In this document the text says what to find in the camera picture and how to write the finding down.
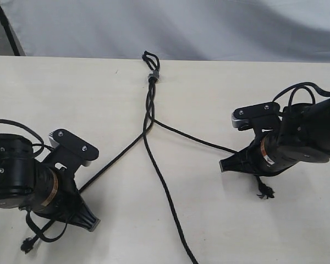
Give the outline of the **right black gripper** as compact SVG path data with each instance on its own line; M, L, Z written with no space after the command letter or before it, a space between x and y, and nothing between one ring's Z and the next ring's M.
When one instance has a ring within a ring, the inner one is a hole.
M247 148L232 156L219 161L221 172L239 172L256 176L277 176L283 172L283 168L277 167L277 163L270 164L265 158L265 137L260 142L254 141Z

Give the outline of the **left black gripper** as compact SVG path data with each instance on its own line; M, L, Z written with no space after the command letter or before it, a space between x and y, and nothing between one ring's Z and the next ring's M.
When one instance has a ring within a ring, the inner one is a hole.
M91 212L80 196L74 179L74 171L69 168L53 168L51 164L47 164L46 168L52 176L56 176L58 187L54 198L44 208L43 217L68 222L73 226L93 232L100 223L100 219Z

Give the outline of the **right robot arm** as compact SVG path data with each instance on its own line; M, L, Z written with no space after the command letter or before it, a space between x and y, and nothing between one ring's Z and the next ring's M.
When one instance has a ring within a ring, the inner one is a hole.
M275 102L237 108L232 125L239 131L252 129L254 140L246 148L219 162L222 172L232 171L273 177L299 162L327 163L330 160L330 92L312 83L290 87L314 88L326 99L316 103L292 103L283 109Z

